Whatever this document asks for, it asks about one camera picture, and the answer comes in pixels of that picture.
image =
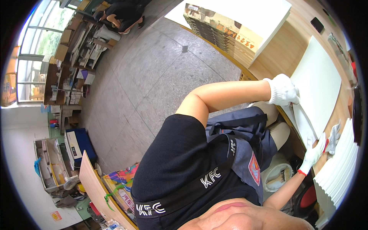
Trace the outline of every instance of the black t-shirt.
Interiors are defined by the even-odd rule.
[[[129,2],[113,3],[105,9],[106,16],[115,14],[116,19],[128,19],[134,17],[137,13],[137,5]]]
[[[162,125],[134,176],[134,201],[150,202],[175,192],[226,160],[228,145],[216,151],[208,148],[203,125],[194,117],[174,114]],[[201,198],[166,216],[137,218],[139,230],[178,229],[199,217],[214,204],[232,198],[246,198],[259,205],[258,195],[231,170]]]

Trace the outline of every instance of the bucket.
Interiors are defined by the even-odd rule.
[[[96,33],[95,36],[105,38],[107,40],[114,39],[119,41],[121,36],[118,33],[110,31],[105,25],[103,25]]]
[[[285,175],[285,181],[281,182],[279,180],[276,180],[270,183],[272,180],[277,179],[282,171],[283,173],[289,172]],[[289,162],[286,160],[285,156],[282,153],[278,152],[273,156],[270,166],[266,170],[261,172],[263,189],[267,192],[276,192],[292,176],[292,167],[289,165]]]

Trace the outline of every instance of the smartphone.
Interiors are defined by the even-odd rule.
[[[321,33],[322,32],[323,25],[322,25],[322,23],[316,17],[314,17],[311,20],[311,24],[314,26],[314,28],[316,28],[316,30],[318,31],[318,33]]]

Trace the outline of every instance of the green string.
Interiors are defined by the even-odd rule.
[[[116,193],[116,191],[117,190],[119,190],[119,189],[121,189],[121,188],[124,188],[126,185],[128,185],[128,184],[130,184],[130,183],[132,183],[133,181],[132,180],[130,180],[128,183],[126,183],[126,184],[121,184],[121,185],[119,185],[119,186],[117,186],[115,189],[114,189],[114,191],[112,192],[112,193],[109,193],[109,194],[106,194],[106,196],[104,197],[105,198],[105,201],[106,201],[106,204],[107,204],[107,206],[109,206],[109,208],[112,210],[112,211],[114,211],[111,207],[110,207],[110,205],[109,205],[109,199],[108,199],[108,197],[110,197],[110,196],[112,196],[114,193]]]

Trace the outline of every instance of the white wall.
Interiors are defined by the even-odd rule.
[[[1,109],[1,132],[11,178],[28,212],[43,230],[58,230],[82,221],[75,208],[56,208],[34,170],[33,140],[48,138],[47,113],[40,107]],[[55,222],[50,213],[58,211]]]

